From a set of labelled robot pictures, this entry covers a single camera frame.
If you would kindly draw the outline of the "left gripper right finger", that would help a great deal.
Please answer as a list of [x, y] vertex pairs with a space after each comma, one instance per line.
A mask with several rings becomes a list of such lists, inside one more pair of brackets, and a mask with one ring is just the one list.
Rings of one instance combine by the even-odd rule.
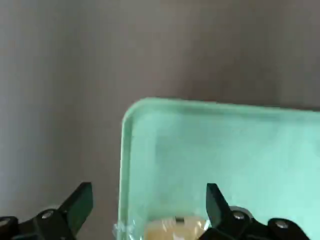
[[271, 218], [262, 224], [246, 212], [232, 210], [215, 183], [206, 185], [206, 212], [211, 223], [201, 240], [308, 240], [295, 222]]

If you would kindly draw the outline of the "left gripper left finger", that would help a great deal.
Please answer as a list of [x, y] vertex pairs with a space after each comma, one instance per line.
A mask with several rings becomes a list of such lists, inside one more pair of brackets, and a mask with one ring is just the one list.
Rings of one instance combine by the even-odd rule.
[[82, 182], [58, 207], [48, 208], [19, 222], [15, 216], [0, 218], [2, 240], [75, 240], [93, 209], [93, 186]]

